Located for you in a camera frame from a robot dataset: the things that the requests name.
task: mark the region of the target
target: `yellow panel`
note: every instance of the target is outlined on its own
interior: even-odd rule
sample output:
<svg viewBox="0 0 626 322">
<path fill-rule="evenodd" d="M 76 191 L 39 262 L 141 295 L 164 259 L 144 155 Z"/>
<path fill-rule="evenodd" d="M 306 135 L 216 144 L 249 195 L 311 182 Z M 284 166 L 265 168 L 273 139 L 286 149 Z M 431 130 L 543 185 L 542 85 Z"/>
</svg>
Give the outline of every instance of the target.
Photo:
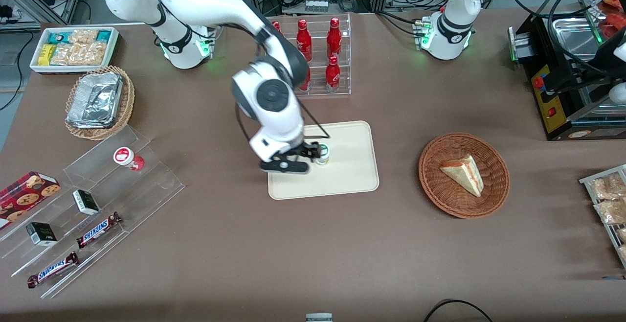
<svg viewBox="0 0 626 322">
<path fill-rule="evenodd" d="M 548 66 L 547 65 L 544 66 L 530 80 L 531 84 L 532 84 L 532 81 L 535 79 L 535 77 L 540 77 L 543 74 L 547 75 L 549 73 L 550 73 L 550 70 Z M 552 101 L 549 101 L 548 103 L 543 103 L 541 101 L 542 90 L 533 88 L 533 91 L 535 92 L 535 96 L 537 97 L 537 104 L 539 105 L 539 110 L 541 110 L 541 118 L 543 119 L 543 124 L 545 124 L 546 130 L 548 130 L 548 133 L 553 132 L 554 130 L 559 128 L 561 125 L 565 124 L 566 117 L 565 117 L 565 112 L 563 111 L 563 106 L 561 105 L 561 99 L 559 99 L 559 97 L 556 96 L 552 99 Z M 554 108 L 557 113 L 554 114 L 553 116 L 548 116 L 548 110 L 550 110 L 551 108 Z"/>
</svg>

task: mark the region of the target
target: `black machine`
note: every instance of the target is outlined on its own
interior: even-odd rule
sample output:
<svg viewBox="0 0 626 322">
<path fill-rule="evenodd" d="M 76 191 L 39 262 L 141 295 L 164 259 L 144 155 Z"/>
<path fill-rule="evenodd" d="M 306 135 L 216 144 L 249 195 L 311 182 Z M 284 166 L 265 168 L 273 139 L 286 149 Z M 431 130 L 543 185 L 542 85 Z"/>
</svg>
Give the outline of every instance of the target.
<svg viewBox="0 0 626 322">
<path fill-rule="evenodd" d="M 550 140 L 626 138 L 626 103 L 608 96 L 626 81 L 626 62 L 613 54 L 626 43 L 626 28 L 604 34 L 599 1 L 579 0 L 579 13 L 555 14 L 553 8 L 552 15 L 531 15 L 517 32 L 510 28 L 512 58 L 534 87 Z"/>
</svg>

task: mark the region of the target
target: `metal tray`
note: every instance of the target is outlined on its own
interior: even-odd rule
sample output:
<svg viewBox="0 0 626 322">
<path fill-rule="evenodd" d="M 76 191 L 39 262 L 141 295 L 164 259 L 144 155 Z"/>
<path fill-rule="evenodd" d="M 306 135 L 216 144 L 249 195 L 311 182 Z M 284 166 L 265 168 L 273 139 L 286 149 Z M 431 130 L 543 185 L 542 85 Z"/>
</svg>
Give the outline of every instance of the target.
<svg viewBox="0 0 626 322">
<path fill-rule="evenodd" d="M 585 18 L 557 19 L 552 21 L 552 29 L 556 32 L 561 46 L 568 52 L 583 61 L 593 59 L 598 50 L 598 41 Z"/>
</svg>

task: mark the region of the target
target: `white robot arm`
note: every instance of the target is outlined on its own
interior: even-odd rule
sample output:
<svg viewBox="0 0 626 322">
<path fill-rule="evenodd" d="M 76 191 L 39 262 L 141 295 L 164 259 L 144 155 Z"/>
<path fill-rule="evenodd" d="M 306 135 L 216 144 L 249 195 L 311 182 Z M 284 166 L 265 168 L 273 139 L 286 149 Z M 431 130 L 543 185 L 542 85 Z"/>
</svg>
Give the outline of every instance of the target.
<svg viewBox="0 0 626 322">
<path fill-rule="evenodd" d="M 319 145 L 304 142 L 304 121 L 293 87 L 306 79 L 304 56 L 247 0 L 107 0 L 114 14 L 149 24 L 167 44 L 174 66 L 204 59 L 194 40 L 206 26 L 230 25 L 248 32 L 266 51 L 233 76 L 232 92 L 246 116 L 261 124 L 249 140 L 267 172 L 307 173 L 308 164 L 288 155 L 319 158 Z"/>
<path fill-rule="evenodd" d="M 447 0 L 445 11 L 424 17 L 421 48 L 432 56 L 450 60 L 460 56 L 470 39 L 472 24 L 481 10 L 480 0 Z"/>
</svg>

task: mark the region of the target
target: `red and white cup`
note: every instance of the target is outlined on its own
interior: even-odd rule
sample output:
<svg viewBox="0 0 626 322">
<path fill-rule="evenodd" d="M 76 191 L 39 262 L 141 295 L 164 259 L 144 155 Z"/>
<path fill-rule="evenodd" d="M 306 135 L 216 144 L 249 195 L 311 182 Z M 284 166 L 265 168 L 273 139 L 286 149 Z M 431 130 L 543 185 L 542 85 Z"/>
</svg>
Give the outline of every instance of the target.
<svg viewBox="0 0 626 322">
<path fill-rule="evenodd" d="M 113 160 L 115 163 L 125 166 L 126 168 L 130 168 L 130 170 L 134 170 L 138 172 L 143 168 L 145 164 L 145 160 L 143 157 L 135 155 L 134 152 L 128 147 L 120 147 L 113 154 Z"/>
</svg>

